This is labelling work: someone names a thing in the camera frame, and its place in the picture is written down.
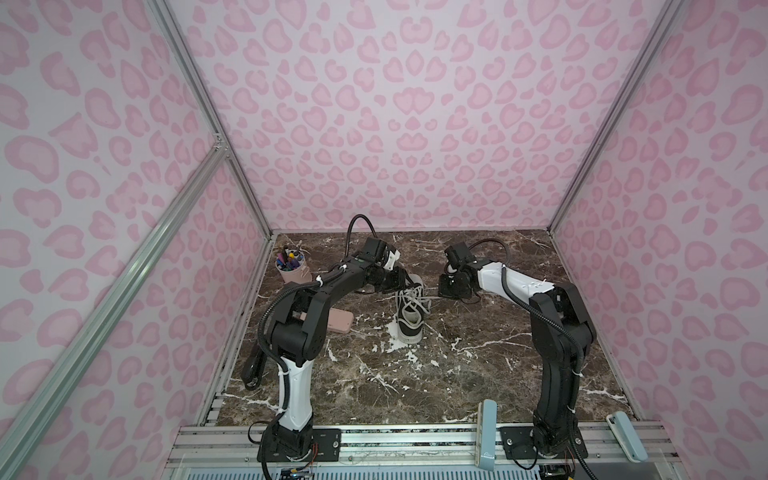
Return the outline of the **white shoelace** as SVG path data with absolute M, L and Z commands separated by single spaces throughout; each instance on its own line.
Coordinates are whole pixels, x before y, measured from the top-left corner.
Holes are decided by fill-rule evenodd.
M 411 323 L 425 321 L 431 313 L 433 300 L 421 284 L 398 291 L 395 295 L 397 318 Z

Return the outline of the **black white sneaker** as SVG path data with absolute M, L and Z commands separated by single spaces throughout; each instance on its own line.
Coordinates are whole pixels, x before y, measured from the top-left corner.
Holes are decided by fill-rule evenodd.
M 396 292 L 396 327 L 401 342 L 418 344 L 423 338 L 423 327 L 431 310 L 431 300 L 425 295 L 422 278 L 410 274 L 405 288 Z

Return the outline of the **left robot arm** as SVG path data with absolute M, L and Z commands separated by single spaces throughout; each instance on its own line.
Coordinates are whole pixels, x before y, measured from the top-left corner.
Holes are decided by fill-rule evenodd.
M 399 265 L 349 258 L 315 280 L 286 285 L 262 317 L 258 344 L 277 364 L 279 409 L 269 427 L 272 440 L 293 456 L 309 449 L 313 410 L 311 377 L 328 330 L 330 310 L 346 295 L 371 286 L 390 293 L 413 285 Z

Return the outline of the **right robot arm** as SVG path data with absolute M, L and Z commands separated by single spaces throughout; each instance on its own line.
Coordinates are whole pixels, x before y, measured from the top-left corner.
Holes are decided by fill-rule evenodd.
M 538 453 L 552 458 L 575 440 L 584 361 L 596 338 L 591 317 L 575 285 L 538 280 L 501 262 L 449 265 L 439 277 L 441 297 L 469 299 L 481 291 L 498 295 L 530 315 L 532 342 L 542 359 L 541 393 L 531 437 Z

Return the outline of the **pink rectangular case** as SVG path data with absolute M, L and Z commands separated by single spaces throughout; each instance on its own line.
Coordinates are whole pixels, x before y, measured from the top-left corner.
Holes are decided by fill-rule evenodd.
M 320 333 L 326 334 L 327 332 L 347 334 L 351 330 L 354 321 L 354 314 L 352 312 L 329 308 L 326 310 L 321 309 L 320 313 L 323 318 L 327 319 L 327 322 L 325 324 L 320 322 L 312 329 L 309 334 L 310 337 Z

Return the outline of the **pink pen cup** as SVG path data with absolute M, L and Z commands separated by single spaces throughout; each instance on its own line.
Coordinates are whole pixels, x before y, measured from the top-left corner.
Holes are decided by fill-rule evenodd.
M 294 270 L 292 272 L 282 272 L 278 268 L 277 270 L 285 283 L 293 282 L 293 283 L 301 284 L 301 283 L 310 282 L 312 280 L 311 270 L 307 265 L 305 255 L 304 255 L 303 265 L 299 269 Z

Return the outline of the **pens in cup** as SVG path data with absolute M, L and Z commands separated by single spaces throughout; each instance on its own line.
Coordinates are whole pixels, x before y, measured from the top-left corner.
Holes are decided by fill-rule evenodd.
M 278 250 L 275 264 L 282 272 L 292 272 L 299 269 L 304 262 L 304 255 L 300 250 L 282 247 Z

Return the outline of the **light blue clamp centre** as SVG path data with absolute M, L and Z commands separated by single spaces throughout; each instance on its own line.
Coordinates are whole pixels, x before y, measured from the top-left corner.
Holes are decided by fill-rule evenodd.
M 496 460 L 497 403 L 485 399 L 478 405 L 474 464 L 478 469 L 493 471 Z

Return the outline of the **light blue clamp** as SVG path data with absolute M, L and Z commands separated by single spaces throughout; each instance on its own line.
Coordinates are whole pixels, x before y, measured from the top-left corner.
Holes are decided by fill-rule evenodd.
M 606 422 L 628 461 L 643 463 L 649 459 L 634 424 L 625 412 L 617 411 L 607 415 Z
M 474 464 L 478 469 L 493 471 L 496 460 L 497 403 L 485 399 L 478 405 Z

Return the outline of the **light blue clamp right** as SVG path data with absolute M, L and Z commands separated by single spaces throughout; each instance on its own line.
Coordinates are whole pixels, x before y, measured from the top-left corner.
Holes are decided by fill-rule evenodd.
M 606 422 L 628 461 L 643 463 L 649 459 L 634 424 L 625 412 L 617 411 L 607 415 Z

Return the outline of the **black object by wall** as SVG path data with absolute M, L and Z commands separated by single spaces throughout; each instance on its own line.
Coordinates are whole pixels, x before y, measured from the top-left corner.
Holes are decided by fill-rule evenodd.
M 249 356 L 244 361 L 240 374 L 241 381 L 246 390 L 254 391 L 261 386 L 266 361 L 267 357 L 261 347 L 258 344 L 254 344 Z

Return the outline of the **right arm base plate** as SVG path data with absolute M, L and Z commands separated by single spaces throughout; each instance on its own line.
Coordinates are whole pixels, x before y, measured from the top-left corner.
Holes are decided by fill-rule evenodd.
M 498 428 L 498 432 L 507 460 L 515 460 L 522 463 L 523 461 L 577 460 L 578 456 L 581 456 L 583 459 L 589 457 L 586 441 L 579 430 L 575 432 L 575 440 L 571 441 L 569 436 L 566 436 L 563 442 L 552 448 L 547 447 L 543 443 L 535 443 L 532 425 L 503 426 Z

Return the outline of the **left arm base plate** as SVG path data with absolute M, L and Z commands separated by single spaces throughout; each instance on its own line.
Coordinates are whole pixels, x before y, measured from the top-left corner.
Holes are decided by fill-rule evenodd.
M 308 426 L 293 431 L 277 425 L 262 434 L 257 459 L 267 463 L 336 462 L 341 444 L 341 429 Z

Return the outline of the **aluminium rail base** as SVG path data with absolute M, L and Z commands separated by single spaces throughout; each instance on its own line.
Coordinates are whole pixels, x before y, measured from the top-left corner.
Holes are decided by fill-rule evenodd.
M 172 447 L 164 479 L 260 479 L 256 442 L 262 426 L 184 427 Z M 600 479 L 685 479 L 688 474 L 664 427 L 640 421 L 635 431 L 648 458 L 630 461 L 605 422 L 584 422 L 581 444 Z M 477 466 L 474 424 L 344 425 L 334 455 L 309 463 L 305 479 L 560 479 L 586 473 L 572 454 L 511 460 L 512 440 L 495 437 L 492 470 Z

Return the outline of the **diagonal aluminium frame bar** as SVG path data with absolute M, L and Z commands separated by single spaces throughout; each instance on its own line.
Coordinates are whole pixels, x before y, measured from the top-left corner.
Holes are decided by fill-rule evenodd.
M 1 442 L 3 478 L 16 478 L 26 465 L 228 155 L 212 147 L 19 412 Z

